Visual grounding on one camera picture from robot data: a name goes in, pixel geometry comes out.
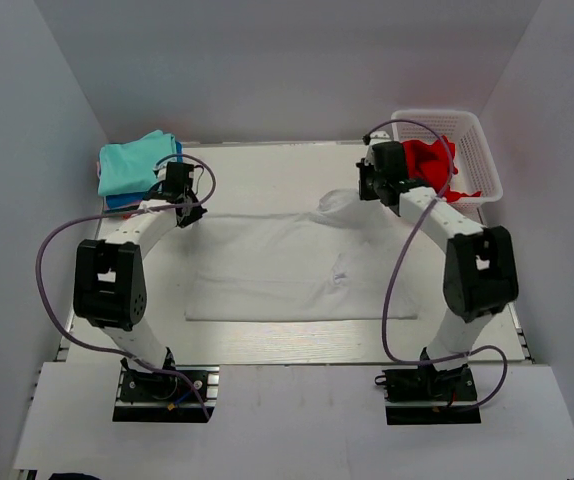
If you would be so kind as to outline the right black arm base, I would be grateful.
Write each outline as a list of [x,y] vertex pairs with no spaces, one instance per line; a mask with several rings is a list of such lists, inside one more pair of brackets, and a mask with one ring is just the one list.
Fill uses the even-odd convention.
[[433,366],[386,369],[374,383],[384,390],[389,426],[481,423],[477,390],[467,364],[449,371]]

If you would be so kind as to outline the white t shirt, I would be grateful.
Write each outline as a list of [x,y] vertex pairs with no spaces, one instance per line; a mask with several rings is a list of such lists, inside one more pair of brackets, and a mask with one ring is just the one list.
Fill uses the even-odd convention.
[[374,320],[406,225],[352,189],[309,212],[219,214],[189,236],[185,316],[199,322]]

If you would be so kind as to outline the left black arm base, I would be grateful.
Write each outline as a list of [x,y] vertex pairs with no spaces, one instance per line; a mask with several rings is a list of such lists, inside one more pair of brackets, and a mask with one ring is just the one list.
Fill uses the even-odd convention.
[[220,368],[176,367],[191,381],[121,367],[112,421],[117,423],[203,424],[208,422],[198,397],[211,416],[216,407]]

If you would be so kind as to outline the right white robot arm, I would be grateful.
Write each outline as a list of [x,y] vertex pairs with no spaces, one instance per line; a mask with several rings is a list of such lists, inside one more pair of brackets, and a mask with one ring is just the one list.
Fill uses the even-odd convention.
[[484,328],[518,296],[518,278],[509,231],[488,228],[440,199],[428,182],[408,172],[403,144],[382,141],[368,147],[357,164],[359,197],[378,200],[414,224],[445,254],[443,297],[446,311],[419,364],[420,390],[439,399],[455,385],[453,370],[463,367]]

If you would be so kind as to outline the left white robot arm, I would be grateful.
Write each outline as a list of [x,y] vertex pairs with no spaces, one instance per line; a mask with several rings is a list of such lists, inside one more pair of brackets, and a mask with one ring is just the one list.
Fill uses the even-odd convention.
[[141,363],[151,367],[143,384],[158,399],[176,392],[179,377],[166,366],[171,353],[145,319],[144,259],[167,233],[206,213],[193,191],[195,169],[178,154],[163,158],[154,167],[157,180],[140,204],[144,212],[99,240],[82,241],[76,252],[74,313],[129,353],[130,368],[142,371]]

